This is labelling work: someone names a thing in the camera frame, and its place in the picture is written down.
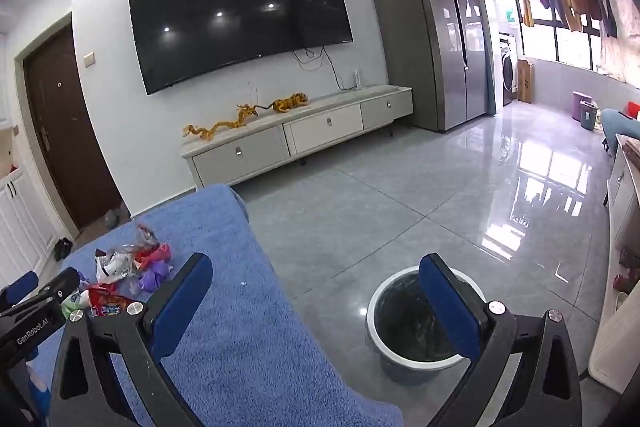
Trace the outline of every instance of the blue gripper pad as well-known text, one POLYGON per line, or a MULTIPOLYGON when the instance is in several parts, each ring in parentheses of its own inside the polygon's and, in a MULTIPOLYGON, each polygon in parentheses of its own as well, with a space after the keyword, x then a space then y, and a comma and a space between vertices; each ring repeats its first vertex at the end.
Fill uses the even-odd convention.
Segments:
POLYGON ((422 258, 418 279, 451 346, 462 357, 478 360, 482 334, 488 327, 482 299, 460 282, 437 253, 422 258))
POLYGON ((20 279, 6 287, 6 301, 11 305, 16 305, 37 287, 38 276, 34 272, 27 272, 20 279))
POLYGON ((156 296, 162 299, 160 292, 163 289, 170 293, 155 317, 145 325, 145 329, 149 327, 152 332, 153 341, 149 352, 156 362, 173 354, 178 347, 200 302, 209 290, 212 279, 213 267, 210 258, 204 254, 195 253, 174 279, 161 285, 149 299, 147 304, 149 311, 152 311, 155 305, 153 299, 156 296))

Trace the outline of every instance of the refrigerator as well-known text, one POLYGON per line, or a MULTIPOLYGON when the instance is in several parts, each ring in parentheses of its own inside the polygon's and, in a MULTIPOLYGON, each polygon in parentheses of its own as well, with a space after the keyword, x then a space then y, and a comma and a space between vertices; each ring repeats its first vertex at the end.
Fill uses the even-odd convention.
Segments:
POLYGON ((481 0, 373 0, 390 84, 413 89, 411 124, 444 132, 486 113, 481 0))

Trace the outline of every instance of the pile of trash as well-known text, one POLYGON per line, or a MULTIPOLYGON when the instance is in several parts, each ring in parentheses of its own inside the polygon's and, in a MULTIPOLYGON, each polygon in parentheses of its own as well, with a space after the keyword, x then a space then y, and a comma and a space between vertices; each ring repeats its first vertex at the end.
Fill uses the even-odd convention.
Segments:
POLYGON ((115 315, 133 301, 120 292, 123 285, 132 296, 153 293, 169 277, 171 249, 160 243, 146 225, 136 223, 136 238, 130 245, 95 251, 96 283, 80 273, 78 289, 62 302, 66 318, 73 310, 91 308, 94 317, 115 315))

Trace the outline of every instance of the tv screen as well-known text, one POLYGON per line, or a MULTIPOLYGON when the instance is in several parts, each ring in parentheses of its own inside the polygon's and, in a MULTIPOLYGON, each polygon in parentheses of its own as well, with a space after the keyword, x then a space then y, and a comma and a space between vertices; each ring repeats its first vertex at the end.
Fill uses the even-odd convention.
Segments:
POLYGON ((344 0, 129 0, 147 94, 230 64, 351 42, 344 0))

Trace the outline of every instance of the purple bin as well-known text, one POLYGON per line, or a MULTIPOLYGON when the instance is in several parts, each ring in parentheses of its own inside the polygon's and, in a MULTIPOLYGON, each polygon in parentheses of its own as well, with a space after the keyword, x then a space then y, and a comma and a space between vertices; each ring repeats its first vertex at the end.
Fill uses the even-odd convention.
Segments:
POLYGON ((583 92, 579 92, 579 91, 574 91, 574 110, 572 110, 571 116, 574 118, 574 120, 577 120, 578 122, 580 121, 580 102, 582 101, 591 103, 593 102, 593 99, 588 94, 584 94, 583 92))

